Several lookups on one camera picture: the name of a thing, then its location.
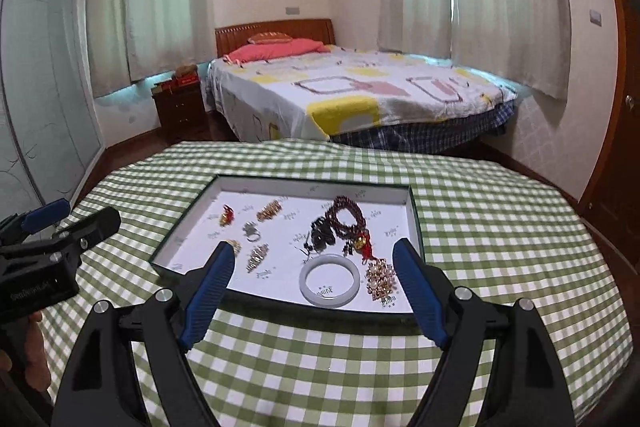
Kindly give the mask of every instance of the green and white checkered tablecloth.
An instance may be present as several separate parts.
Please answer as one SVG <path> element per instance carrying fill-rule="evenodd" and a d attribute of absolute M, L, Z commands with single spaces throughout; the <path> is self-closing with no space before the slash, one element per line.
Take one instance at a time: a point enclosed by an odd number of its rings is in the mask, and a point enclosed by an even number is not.
<path fill-rule="evenodd" d="M 72 221 L 111 205 L 122 227 L 86 254 L 80 295 L 44 312 L 53 394 L 92 304 L 140 303 L 159 288 L 148 259 L 216 174 L 410 184 L 427 263 L 484 299 L 534 300 L 578 420 L 630 356 L 613 277 L 580 219 L 546 185 L 489 162 L 441 156 L 300 140 L 185 142 L 110 174 L 73 211 Z M 143 346 L 134 353 L 152 421 L 166 425 Z M 475 423 L 492 354 L 486 343 L 462 425 Z M 328 333 L 217 311 L 188 358 L 223 426 L 401 426 L 440 355 L 420 336 Z"/>

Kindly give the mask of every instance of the door knob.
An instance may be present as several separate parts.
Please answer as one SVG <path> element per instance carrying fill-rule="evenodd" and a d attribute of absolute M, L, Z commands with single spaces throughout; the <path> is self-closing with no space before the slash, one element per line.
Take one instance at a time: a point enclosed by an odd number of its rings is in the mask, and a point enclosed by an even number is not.
<path fill-rule="evenodd" d="M 626 107 L 629 108 L 629 111 L 633 111 L 636 105 L 640 105 L 640 101 L 630 94 L 628 94 L 625 98 Z"/>

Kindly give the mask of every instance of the wooden door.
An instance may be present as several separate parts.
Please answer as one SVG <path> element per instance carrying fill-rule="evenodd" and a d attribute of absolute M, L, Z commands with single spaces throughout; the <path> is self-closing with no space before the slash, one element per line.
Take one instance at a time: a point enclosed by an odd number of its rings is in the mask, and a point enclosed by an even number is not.
<path fill-rule="evenodd" d="M 584 217 L 640 271 L 640 15 L 630 0 L 616 0 L 616 10 L 618 86 Z"/>

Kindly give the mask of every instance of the white blanket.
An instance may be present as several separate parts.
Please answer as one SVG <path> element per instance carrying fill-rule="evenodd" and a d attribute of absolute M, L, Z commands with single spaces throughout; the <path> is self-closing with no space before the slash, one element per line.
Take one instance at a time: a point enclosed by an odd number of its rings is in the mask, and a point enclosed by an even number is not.
<path fill-rule="evenodd" d="M 214 60 L 208 89 L 242 141 L 327 140 L 398 123 L 433 123 L 480 114 L 516 98 L 463 68 L 431 66 L 415 55 L 356 52 L 250 62 Z"/>

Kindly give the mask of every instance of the blue plaid fabric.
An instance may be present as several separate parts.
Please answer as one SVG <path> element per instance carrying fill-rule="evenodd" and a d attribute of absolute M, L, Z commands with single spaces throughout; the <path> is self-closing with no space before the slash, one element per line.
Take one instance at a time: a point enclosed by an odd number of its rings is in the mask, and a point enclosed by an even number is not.
<path fill-rule="evenodd" d="M 440 123 L 401 123 L 332 136 L 331 141 L 363 149 L 436 154 L 469 142 L 481 134 L 503 134 L 515 104 L 501 103 L 491 111 Z"/>

